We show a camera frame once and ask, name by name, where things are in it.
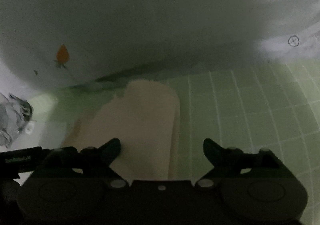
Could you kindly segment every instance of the beige cloth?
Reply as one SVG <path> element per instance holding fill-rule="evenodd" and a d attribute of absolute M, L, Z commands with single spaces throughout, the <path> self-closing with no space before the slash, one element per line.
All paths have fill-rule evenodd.
<path fill-rule="evenodd" d="M 128 84 L 122 98 L 114 97 L 97 114 L 87 115 L 63 146 L 100 147 L 117 137 L 121 155 L 111 168 L 124 179 L 172 180 L 176 174 L 180 103 L 171 88 L 154 81 Z"/>

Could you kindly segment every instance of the tiled surface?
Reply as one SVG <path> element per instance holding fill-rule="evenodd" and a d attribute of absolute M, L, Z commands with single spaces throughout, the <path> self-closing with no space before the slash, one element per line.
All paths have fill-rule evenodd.
<path fill-rule="evenodd" d="M 312 224 L 319 219 L 320 224 L 319 63 L 303 60 L 205 72 L 163 83 L 176 90 L 181 104 L 177 179 L 196 181 L 212 168 L 202 153 L 205 138 L 244 152 L 269 148 L 307 188 L 309 202 L 301 220 Z M 51 121 L 73 119 L 84 109 L 98 109 L 122 92 L 44 95 L 47 97 L 33 102 L 43 101 L 54 112 L 48 114 L 40 107 L 35 118 L 47 114 Z"/>

